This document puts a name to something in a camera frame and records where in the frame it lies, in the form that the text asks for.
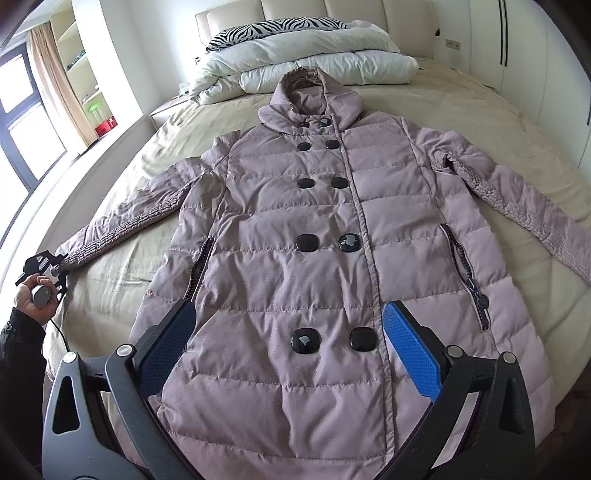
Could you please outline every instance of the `coat hood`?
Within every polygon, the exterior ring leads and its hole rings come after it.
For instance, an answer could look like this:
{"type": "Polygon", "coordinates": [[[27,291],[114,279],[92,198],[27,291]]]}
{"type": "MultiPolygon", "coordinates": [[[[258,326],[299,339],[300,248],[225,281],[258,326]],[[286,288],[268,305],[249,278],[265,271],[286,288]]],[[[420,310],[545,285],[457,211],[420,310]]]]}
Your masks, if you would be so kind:
{"type": "Polygon", "coordinates": [[[273,130],[301,135],[326,132],[321,118],[330,118],[339,130],[345,130],[363,110],[358,93],[319,68],[300,67],[283,76],[271,103],[259,110],[259,118],[273,130]],[[309,127],[298,127],[302,122],[309,127]]]}

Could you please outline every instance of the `handheld device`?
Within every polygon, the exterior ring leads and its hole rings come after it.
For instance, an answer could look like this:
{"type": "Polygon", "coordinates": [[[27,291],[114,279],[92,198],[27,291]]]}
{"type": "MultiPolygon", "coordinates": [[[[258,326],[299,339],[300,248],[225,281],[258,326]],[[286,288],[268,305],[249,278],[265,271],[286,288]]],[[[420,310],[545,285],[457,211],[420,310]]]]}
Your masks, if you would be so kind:
{"type": "MultiPolygon", "coordinates": [[[[22,267],[22,275],[18,277],[16,285],[19,286],[27,277],[33,274],[44,275],[50,267],[56,267],[64,260],[65,255],[52,255],[49,250],[40,252],[34,257],[27,258],[22,267]]],[[[67,272],[60,273],[54,283],[57,289],[57,302],[60,303],[68,288],[66,286],[67,272]]],[[[51,298],[51,289],[44,285],[37,285],[31,290],[31,298],[35,307],[42,309],[51,298]]]]}

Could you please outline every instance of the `zebra print pillow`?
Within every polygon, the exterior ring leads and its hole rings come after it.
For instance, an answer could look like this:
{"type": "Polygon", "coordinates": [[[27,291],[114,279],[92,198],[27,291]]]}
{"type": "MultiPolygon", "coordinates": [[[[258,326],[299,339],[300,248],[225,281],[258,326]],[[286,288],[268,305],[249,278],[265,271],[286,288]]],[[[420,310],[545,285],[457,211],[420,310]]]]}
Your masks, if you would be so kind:
{"type": "Polygon", "coordinates": [[[298,30],[341,30],[347,25],[339,20],[328,17],[298,17],[278,18],[265,20],[264,22],[241,25],[240,27],[227,28],[207,44],[206,51],[222,50],[238,43],[257,38],[270,37],[278,33],[293,32],[298,30]]]}

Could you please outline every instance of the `upholstered headboard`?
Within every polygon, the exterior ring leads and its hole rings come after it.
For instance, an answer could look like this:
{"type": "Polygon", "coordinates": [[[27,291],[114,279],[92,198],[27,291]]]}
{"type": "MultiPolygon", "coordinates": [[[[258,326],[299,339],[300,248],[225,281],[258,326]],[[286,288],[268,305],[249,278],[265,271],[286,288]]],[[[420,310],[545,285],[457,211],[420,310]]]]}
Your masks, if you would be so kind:
{"type": "Polygon", "coordinates": [[[433,58],[432,0],[238,0],[196,15],[201,43],[230,27],[289,17],[365,20],[386,30],[405,55],[433,58]]]}

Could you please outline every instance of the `power outlet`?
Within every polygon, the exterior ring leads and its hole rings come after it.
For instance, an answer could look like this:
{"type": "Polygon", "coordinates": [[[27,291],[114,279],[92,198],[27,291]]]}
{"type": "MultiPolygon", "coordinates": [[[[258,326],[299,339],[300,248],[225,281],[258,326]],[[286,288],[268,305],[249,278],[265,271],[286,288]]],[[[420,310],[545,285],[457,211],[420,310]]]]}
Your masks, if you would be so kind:
{"type": "Polygon", "coordinates": [[[454,50],[462,49],[462,45],[458,41],[450,40],[449,38],[446,40],[446,47],[453,48],[454,50]]]}

